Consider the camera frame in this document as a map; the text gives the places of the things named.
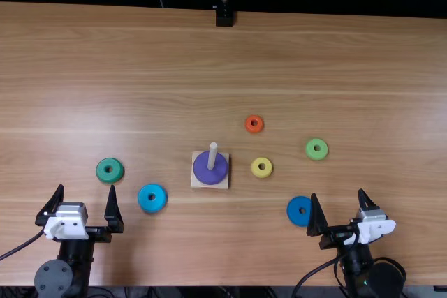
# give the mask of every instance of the table surface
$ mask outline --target table surface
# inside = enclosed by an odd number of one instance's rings
[[[408,285],[447,284],[447,22],[238,14],[217,28],[212,11],[0,3],[0,253],[38,232],[59,184],[105,224],[95,167],[115,157],[124,234],[96,245],[92,285],[295,285],[335,251],[288,201],[315,192],[341,225],[359,188],[397,221],[373,255]],[[324,161],[306,157],[313,137]],[[191,189],[191,153],[212,141],[231,154],[230,189]],[[137,203],[149,183],[169,194],[157,215]],[[40,238],[1,262],[0,285],[32,285],[58,252]],[[307,284],[335,283],[326,269]]]

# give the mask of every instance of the dark green ring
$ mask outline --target dark green ring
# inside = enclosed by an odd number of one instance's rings
[[[123,165],[114,158],[104,158],[96,166],[96,176],[103,183],[115,183],[123,177],[123,174]]]

